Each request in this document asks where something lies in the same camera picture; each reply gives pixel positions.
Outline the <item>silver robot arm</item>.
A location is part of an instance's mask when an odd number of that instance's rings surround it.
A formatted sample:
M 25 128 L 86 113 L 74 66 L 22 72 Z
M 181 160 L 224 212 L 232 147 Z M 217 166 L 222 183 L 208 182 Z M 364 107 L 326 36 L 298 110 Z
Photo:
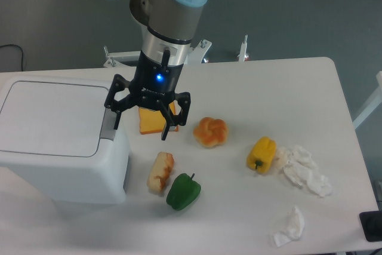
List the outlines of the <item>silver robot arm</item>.
M 208 0 L 130 0 L 132 16 L 145 27 L 133 79 L 115 75 L 104 103 L 121 116 L 134 106 L 159 111 L 170 128 L 184 126 L 190 94 L 176 93 L 183 65 Z

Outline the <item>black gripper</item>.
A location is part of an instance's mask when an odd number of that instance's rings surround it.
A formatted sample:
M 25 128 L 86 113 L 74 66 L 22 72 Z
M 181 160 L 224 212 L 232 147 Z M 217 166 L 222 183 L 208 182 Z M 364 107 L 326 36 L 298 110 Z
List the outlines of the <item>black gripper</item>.
M 161 140 L 166 140 L 171 127 L 186 125 L 191 96 L 189 92 L 175 93 L 183 65 L 171 66 L 170 55 L 170 51 L 165 50 L 162 59 L 156 62 L 141 53 L 132 81 L 120 74 L 114 75 L 104 102 L 106 109 L 116 113 L 114 130 L 119 127 L 122 113 L 134 106 L 161 112 L 165 119 Z M 128 95 L 117 100 L 116 94 L 126 89 Z M 173 102 L 180 107 L 178 114 L 174 114 L 170 108 Z

